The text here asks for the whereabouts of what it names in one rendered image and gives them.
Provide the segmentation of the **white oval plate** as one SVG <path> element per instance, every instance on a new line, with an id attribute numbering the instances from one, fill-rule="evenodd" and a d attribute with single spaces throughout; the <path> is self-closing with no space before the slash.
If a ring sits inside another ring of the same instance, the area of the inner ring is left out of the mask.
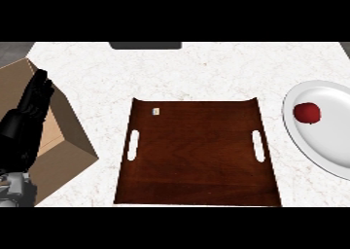
<path id="1" fill-rule="evenodd" d="M 294 106 L 306 102 L 321 108 L 315 124 L 302 124 L 293 115 Z M 286 95 L 281 113 L 305 156 L 327 172 L 350 180 L 350 88 L 321 80 L 299 84 Z"/>

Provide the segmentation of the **red tomato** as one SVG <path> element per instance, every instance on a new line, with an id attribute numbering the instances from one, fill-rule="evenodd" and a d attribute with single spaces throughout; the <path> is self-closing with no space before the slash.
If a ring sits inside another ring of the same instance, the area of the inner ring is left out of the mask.
<path id="1" fill-rule="evenodd" d="M 322 117 L 321 108 L 312 102 L 300 103 L 294 106 L 293 115 L 302 124 L 315 124 Z"/>

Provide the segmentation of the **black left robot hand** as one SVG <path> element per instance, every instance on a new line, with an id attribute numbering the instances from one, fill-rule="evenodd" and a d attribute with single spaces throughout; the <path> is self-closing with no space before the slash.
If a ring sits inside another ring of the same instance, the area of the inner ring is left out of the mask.
<path id="1" fill-rule="evenodd" d="M 20 105 L 0 122 L 0 176 L 28 172 L 34 164 L 53 92 L 48 72 L 39 69 L 27 84 Z"/>

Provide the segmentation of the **dark brown wooden tray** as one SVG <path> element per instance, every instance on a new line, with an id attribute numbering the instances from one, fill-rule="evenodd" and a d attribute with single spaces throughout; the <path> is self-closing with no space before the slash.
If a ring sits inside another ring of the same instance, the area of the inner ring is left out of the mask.
<path id="1" fill-rule="evenodd" d="M 153 115 L 160 108 L 158 116 Z M 117 204 L 280 206 L 272 159 L 256 159 L 259 101 L 132 101 L 136 157 L 124 159 Z"/>

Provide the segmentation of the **dark grey flat appliance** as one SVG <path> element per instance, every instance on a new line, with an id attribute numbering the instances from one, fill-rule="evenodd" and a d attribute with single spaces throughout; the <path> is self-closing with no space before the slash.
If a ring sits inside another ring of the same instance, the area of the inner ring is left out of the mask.
<path id="1" fill-rule="evenodd" d="M 182 42 L 110 42 L 116 50 L 179 50 Z"/>

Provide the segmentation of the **brown wooden open cabinet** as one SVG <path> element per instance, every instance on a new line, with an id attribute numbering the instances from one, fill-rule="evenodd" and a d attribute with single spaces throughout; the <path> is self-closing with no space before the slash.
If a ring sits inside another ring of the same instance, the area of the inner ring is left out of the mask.
<path id="1" fill-rule="evenodd" d="M 27 57 L 0 68 L 0 121 L 8 111 L 18 107 L 36 70 L 37 67 Z M 70 100 L 56 85 L 53 89 L 37 159 L 28 171 L 31 182 L 37 186 L 34 204 L 39 204 L 98 161 Z"/>

